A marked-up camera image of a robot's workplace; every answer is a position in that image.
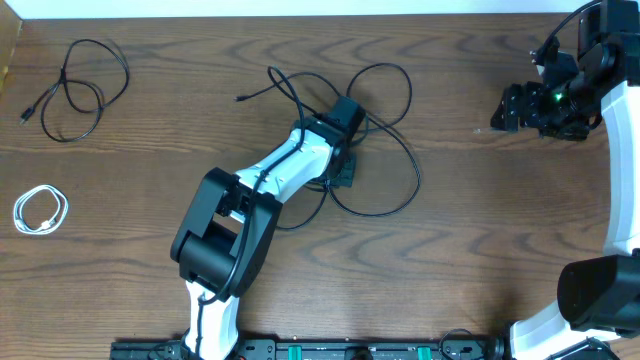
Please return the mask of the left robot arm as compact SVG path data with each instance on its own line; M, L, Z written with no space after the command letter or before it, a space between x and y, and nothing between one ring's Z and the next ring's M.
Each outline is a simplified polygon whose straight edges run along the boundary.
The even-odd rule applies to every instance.
M364 108L341 96L326 113L297 121L256 164L202 179L170 249L191 302L186 359L225 359L239 339L239 300L264 264L283 204L312 180L341 173Z

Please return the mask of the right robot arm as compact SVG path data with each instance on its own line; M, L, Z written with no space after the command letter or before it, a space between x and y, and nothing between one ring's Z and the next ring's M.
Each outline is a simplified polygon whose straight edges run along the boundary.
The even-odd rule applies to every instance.
M554 300L512 323L495 359L613 359L613 342L639 335L639 4L588 1L561 23L572 20L575 54L552 31L530 53L539 81L507 86L490 126L570 142L603 133L602 252L565 265Z

